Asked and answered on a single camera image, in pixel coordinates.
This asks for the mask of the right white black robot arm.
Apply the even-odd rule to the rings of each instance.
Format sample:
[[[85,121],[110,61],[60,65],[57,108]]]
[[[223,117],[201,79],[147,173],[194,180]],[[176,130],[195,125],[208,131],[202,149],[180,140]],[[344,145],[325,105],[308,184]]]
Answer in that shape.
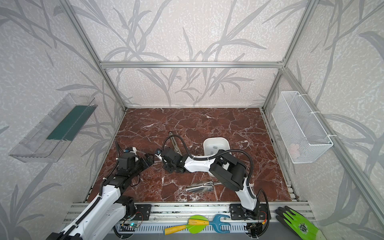
[[[253,211],[258,205],[258,199],[250,187],[254,162],[243,150],[218,150],[211,156],[182,156],[167,147],[158,149],[156,156],[169,173],[209,173],[226,188],[236,192],[241,206],[246,210]]]

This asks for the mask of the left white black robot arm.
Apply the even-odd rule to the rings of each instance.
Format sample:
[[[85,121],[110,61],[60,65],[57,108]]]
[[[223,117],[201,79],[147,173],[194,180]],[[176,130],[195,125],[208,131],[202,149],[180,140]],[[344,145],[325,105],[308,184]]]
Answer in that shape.
[[[154,155],[140,158],[133,148],[117,158],[117,164],[100,185],[99,194],[59,233],[51,233],[48,240],[102,240],[122,219],[135,215],[133,198],[124,196],[132,179],[154,164]]]

